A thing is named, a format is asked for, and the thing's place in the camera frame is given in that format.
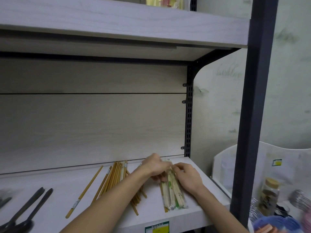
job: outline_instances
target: wall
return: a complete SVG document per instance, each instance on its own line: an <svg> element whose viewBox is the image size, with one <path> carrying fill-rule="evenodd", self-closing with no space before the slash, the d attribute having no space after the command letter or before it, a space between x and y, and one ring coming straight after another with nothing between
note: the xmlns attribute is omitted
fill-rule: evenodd
<svg viewBox="0 0 311 233"><path fill-rule="evenodd" d="M251 3L198 0L198 11L250 17ZM279 0L260 140L288 149L311 147L309 10L311 0ZM207 174L213 157L237 143L246 54L205 66L194 81L191 159Z"/></svg>

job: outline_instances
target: price tag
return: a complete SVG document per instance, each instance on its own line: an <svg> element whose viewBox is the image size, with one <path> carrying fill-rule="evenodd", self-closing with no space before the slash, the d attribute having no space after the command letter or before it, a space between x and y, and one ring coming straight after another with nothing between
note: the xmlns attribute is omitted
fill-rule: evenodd
<svg viewBox="0 0 311 233"><path fill-rule="evenodd" d="M169 222L145 227L145 233L169 233Z"/></svg>

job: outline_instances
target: shelving unit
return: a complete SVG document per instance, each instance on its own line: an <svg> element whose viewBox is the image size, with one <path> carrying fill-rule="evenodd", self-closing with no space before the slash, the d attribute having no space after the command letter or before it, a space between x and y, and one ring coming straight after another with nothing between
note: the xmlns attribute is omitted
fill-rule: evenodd
<svg viewBox="0 0 311 233"><path fill-rule="evenodd" d="M245 185L252 186L254 170L245 170L256 162L249 157L258 148L277 0L254 0L259 8L251 22L196 13L195 0L191 7L187 12L113 0L0 0L0 183L20 188L10 211L41 183L56 188L49 199L55 208L44 211L46 203L34 233L58 232L70 221L58 219L60 210L70 208L101 163L101 175L113 161L133 160L134 169L157 152L198 169L189 159L194 77L242 47L248 47L248 57L236 159L242 169L235 182L243 181L235 184L231 211L247 225ZM199 172L229 207L229 199ZM71 220L88 206L101 175ZM71 181L73 190L62 190ZM142 232L165 219L176 233L211 224L189 196L188 209L165 214L156 189L146 186L154 206L141 205L142 213L149 207L154 213L133 217L127 210L116 232ZM53 228L55 222L60 229Z"/></svg>

